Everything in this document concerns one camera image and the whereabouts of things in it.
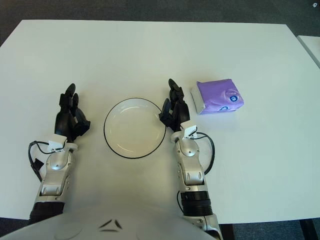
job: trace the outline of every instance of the white table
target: white table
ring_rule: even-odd
[[[169,78],[215,142],[206,178],[221,224],[320,217],[320,69],[286,25],[82,20],[24,20],[0,48],[0,217],[29,217],[40,183],[28,145],[53,133],[60,93],[72,82],[91,128],[76,140],[65,211],[127,198],[181,214],[171,131],[141,159],[116,155],[103,135],[123,99],[161,107]],[[244,106],[197,115],[195,82],[227,78]],[[211,150],[199,144],[206,167]]]
[[[296,38],[320,68],[320,36],[297,36]]]

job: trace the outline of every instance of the black triangle logo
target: black triangle logo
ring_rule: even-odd
[[[111,227],[109,224],[114,222],[115,224],[115,227]],[[113,220],[113,219],[110,219],[109,221],[107,221],[106,223],[102,224],[98,229],[101,229],[100,232],[119,232],[121,231],[123,228],[122,226],[120,225],[119,221],[118,220]]]

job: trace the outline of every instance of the silver robot arm segment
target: silver robot arm segment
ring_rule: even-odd
[[[199,162],[200,149],[192,139],[197,137],[197,127],[191,121],[184,122],[181,126],[183,130],[175,132],[171,140],[175,142],[183,217],[222,240],[217,216],[211,208],[205,173]]]

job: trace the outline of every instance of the white plate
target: white plate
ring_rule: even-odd
[[[104,121],[104,138],[118,155],[138,159],[162,143],[166,126],[159,120],[160,108],[143,98],[130,98],[115,105]]]

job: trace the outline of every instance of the black cable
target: black cable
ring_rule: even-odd
[[[39,146],[39,144],[49,145],[49,143],[44,142],[44,141],[34,141],[34,142],[38,146],[38,149],[40,150],[40,152],[42,152],[43,154],[52,154],[53,153],[53,152],[44,152],[44,151],[42,151],[42,149]]]
[[[191,138],[193,140],[198,140],[198,139],[203,139],[203,138],[206,138],[207,136],[201,136],[201,137],[197,137],[197,138]]]
[[[178,191],[178,192],[176,193],[176,201],[177,201],[177,203],[178,203],[178,205],[179,205],[179,208],[180,208],[181,212],[184,213],[184,211],[183,211],[183,209],[182,209],[182,207],[181,207],[181,205],[180,205],[180,202],[179,202],[179,198],[178,198],[179,193],[180,193],[180,191]]]
[[[199,131],[197,132],[197,134],[204,135],[204,136],[197,137],[197,138],[191,138],[191,139],[197,140],[197,139],[202,139],[202,138],[208,138],[210,141],[210,144],[211,144],[211,148],[212,148],[212,156],[211,156],[210,164],[209,164],[208,168],[204,171],[204,175],[207,175],[210,172],[210,170],[212,169],[212,166],[214,165],[215,154],[216,154],[215,144],[214,144],[214,141],[212,141],[211,137],[209,137],[207,134],[205,134],[203,132],[199,132]]]

